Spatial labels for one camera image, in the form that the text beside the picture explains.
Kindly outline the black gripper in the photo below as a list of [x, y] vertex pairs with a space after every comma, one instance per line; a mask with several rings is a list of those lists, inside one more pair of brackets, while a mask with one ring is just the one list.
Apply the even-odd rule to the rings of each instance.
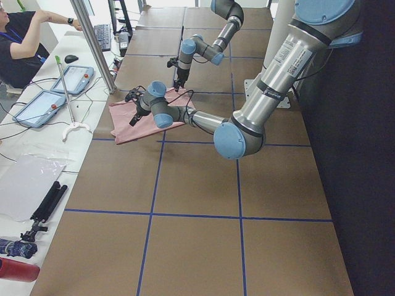
[[137, 122], [140, 121], [142, 117], [148, 116], [151, 113], [151, 110], [144, 109], [140, 102], [136, 103], [136, 114], [133, 116], [133, 118], [130, 120], [129, 125], [130, 126], [135, 126]]
[[186, 81], [189, 78], [189, 69], [177, 68], [177, 79], [173, 81], [174, 90], [178, 93], [180, 89], [183, 89]]

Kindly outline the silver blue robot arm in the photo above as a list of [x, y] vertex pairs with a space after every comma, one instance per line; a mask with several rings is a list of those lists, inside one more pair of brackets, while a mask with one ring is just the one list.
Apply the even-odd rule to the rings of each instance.
[[360, 41], [362, 8], [362, 1], [296, 1], [286, 38], [271, 63], [250, 85], [244, 105], [230, 117], [218, 117], [187, 105], [172, 106], [165, 99], [165, 85], [153, 81], [136, 101], [130, 125], [152, 115], [160, 129], [183, 122], [212, 133], [214, 146], [224, 158], [239, 159], [258, 152], [265, 144], [265, 122], [314, 55]]
[[188, 80], [194, 55], [199, 55], [214, 65], [220, 65], [224, 52], [232, 37], [239, 31], [244, 22], [243, 8], [235, 1], [212, 1], [211, 11], [227, 21], [212, 44], [204, 41], [201, 35], [195, 34], [183, 40], [177, 57], [167, 62], [167, 67], [177, 69], [177, 78], [173, 81], [176, 91], [183, 88]]

